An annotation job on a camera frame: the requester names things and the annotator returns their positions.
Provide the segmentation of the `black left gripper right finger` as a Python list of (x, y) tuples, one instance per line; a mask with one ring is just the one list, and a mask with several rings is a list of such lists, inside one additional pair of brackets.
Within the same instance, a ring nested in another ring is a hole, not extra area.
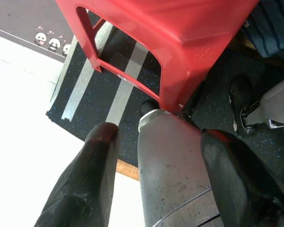
[(225, 227), (284, 227), (284, 184), (246, 143), (207, 129), (201, 153)]

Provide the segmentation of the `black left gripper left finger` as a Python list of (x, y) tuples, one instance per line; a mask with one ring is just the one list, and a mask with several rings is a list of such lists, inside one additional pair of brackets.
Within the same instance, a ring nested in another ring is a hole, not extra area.
[(34, 227), (108, 227), (118, 156), (118, 127), (96, 125), (60, 175)]

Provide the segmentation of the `black right robot foot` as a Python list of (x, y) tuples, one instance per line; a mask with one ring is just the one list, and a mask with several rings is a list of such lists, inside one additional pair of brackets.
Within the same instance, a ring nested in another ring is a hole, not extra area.
[(252, 84), (248, 76), (238, 75), (230, 85), (229, 101), (233, 112), (233, 129), (241, 137), (250, 137), (256, 133), (256, 125), (246, 125), (245, 117), (252, 105)]

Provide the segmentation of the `black robot foot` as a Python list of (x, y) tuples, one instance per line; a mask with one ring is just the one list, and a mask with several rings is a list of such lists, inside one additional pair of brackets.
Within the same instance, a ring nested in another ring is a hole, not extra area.
[(252, 105), (252, 84), (248, 76), (238, 75), (230, 85), (229, 101), (233, 112), (233, 129), (241, 137), (250, 137), (256, 133), (256, 125), (246, 125), (245, 117)]
[(144, 116), (154, 109), (158, 109), (158, 102), (154, 99), (147, 99), (142, 103), (140, 107), (140, 114), (141, 116)]

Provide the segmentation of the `silver right robot leg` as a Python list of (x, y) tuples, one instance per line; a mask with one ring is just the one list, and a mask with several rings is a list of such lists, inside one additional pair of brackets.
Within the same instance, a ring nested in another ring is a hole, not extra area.
[(268, 90), (246, 116), (246, 124), (265, 123), (270, 129), (284, 127), (284, 80)]

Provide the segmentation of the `black speckled rubber mat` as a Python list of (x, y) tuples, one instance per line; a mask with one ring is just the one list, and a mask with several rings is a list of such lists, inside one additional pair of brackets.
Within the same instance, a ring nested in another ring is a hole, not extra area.
[[(101, 57), (119, 69), (125, 70), (135, 44), (132, 38), (113, 28)], [(121, 82), (120, 78), (107, 70), (94, 71), (72, 121), (62, 120), (62, 113), (86, 60), (81, 46), (78, 43), (73, 44), (63, 72), (60, 74), (51, 107), (46, 113), (52, 122), (80, 140), (84, 140), (95, 125), (106, 121)], [(148, 52), (138, 80), (158, 92), (159, 73), (158, 62)], [(211, 69), (197, 96), (187, 105), (185, 109), (187, 119), (200, 129), (219, 129), (234, 133), (229, 89), (231, 81), (240, 74), (250, 78), (254, 89), (253, 98), (258, 99), (284, 79), (284, 65), (272, 65), (234, 48), (226, 49)], [(133, 87), (118, 125), (119, 157), (133, 166), (137, 166), (139, 108), (147, 99), (145, 93)], [(257, 133), (245, 138), (244, 141), (284, 183), (284, 128), (272, 130), (261, 124), (257, 128)]]

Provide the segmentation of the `black left robot foot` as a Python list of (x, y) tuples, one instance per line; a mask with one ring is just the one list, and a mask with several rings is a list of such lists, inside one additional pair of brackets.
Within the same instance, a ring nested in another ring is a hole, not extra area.
[(144, 116), (154, 109), (158, 109), (158, 102), (154, 99), (147, 99), (142, 103), (140, 107), (140, 114), (141, 116)]

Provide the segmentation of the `grey tape strip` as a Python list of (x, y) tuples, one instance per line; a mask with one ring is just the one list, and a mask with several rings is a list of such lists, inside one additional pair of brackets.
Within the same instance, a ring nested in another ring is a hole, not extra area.
[[(129, 62), (126, 66), (125, 73), (129, 74), (134, 79), (137, 79), (142, 69), (142, 65), (145, 61), (147, 53), (148, 50), (142, 44), (137, 42), (135, 44)], [(123, 79), (121, 80), (110, 110), (108, 112), (106, 122), (119, 125), (133, 87), (134, 86), (131, 83), (126, 82)]]
[[(112, 24), (110, 24), (109, 22), (105, 22), (100, 28), (100, 30), (97, 32), (95, 38), (97, 54), (101, 55), (112, 28)], [(62, 120), (69, 120), (70, 122), (72, 121), (93, 73), (94, 69), (92, 68), (89, 60), (86, 60), (76, 81), (74, 89), (70, 95), (70, 98), (66, 104), (66, 107), (62, 113)]]

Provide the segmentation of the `blue striped cloth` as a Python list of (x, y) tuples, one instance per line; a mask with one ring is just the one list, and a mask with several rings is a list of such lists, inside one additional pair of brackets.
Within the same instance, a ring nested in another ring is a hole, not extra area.
[(259, 0), (241, 30), (262, 57), (284, 60), (284, 0)]

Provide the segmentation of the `red plastic stool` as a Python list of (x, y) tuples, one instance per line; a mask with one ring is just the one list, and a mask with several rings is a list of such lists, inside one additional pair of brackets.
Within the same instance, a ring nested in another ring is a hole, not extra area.
[[(93, 69), (106, 69), (179, 113), (259, 0), (55, 0)], [(161, 67), (156, 94), (100, 59), (95, 36), (109, 22)]]

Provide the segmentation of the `grey panda print doormat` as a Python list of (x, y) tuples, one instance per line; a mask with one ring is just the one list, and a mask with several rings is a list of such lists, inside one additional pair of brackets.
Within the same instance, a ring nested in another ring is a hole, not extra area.
[(64, 62), (73, 32), (55, 0), (0, 0), (0, 37)]

